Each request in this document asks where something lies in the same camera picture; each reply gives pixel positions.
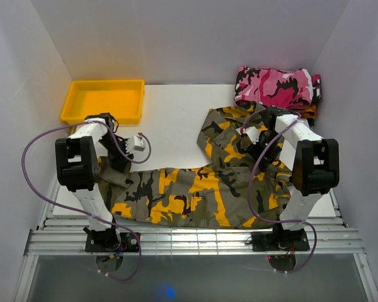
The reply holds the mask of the yellow green camouflage trousers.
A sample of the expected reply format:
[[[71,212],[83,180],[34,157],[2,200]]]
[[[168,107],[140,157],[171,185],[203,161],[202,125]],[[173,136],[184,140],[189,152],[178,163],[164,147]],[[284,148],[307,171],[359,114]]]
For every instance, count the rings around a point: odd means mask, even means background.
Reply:
[[[211,109],[197,143],[209,158],[203,167],[124,172],[100,158],[99,188],[110,211],[121,218],[169,227],[265,228],[290,201],[290,169],[280,160],[252,175],[256,160],[236,131],[242,125],[265,130],[262,105],[250,102]]]

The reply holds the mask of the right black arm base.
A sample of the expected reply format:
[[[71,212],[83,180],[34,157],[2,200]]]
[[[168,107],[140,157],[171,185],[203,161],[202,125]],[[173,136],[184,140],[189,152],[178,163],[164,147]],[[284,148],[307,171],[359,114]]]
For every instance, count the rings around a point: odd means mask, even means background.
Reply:
[[[310,250],[304,230],[285,230],[283,233],[251,232],[250,240],[248,240],[247,244],[252,245],[253,252],[289,252],[291,250],[307,252]]]

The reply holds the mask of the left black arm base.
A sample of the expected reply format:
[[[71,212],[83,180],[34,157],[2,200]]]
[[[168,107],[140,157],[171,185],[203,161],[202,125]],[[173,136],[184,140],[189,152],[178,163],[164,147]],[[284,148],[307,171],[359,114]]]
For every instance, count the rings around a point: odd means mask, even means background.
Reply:
[[[85,252],[138,252],[138,240],[128,232],[97,232],[87,235]]]

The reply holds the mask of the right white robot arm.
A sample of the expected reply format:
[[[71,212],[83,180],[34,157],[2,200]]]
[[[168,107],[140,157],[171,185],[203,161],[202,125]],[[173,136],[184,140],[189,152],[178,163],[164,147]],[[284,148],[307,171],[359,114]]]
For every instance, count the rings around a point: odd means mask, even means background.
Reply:
[[[321,196],[329,193],[340,180],[338,142],[315,134],[294,110],[267,107],[257,113],[267,130],[250,130],[245,126],[240,130],[251,140],[248,152],[256,160],[252,175],[266,171],[276,159],[279,138],[284,138],[295,149],[295,158],[290,177],[294,191],[284,211],[274,220],[252,212],[258,220],[273,227],[270,232],[252,234],[253,250],[297,248],[307,251],[309,244],[304,229],[307,218]]]

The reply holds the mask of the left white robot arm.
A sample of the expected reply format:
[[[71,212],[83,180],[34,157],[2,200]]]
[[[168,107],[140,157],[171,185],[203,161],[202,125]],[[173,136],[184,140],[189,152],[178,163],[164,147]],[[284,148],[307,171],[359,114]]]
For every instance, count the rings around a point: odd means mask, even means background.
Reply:
[[[85,122],[74,134],[56,140],[57,178],[88,213],[89,227],[84,231],[90,236],[89,242],[111,252],[119,248],[121,236],[110,224],[115,220],[100,193],[95,145],[100,143],[106,148],[108,161],[117,170],[124,170],[134,156],[127,148],[127,140],[114,135],[118,122],[110,113],[87,116]]]

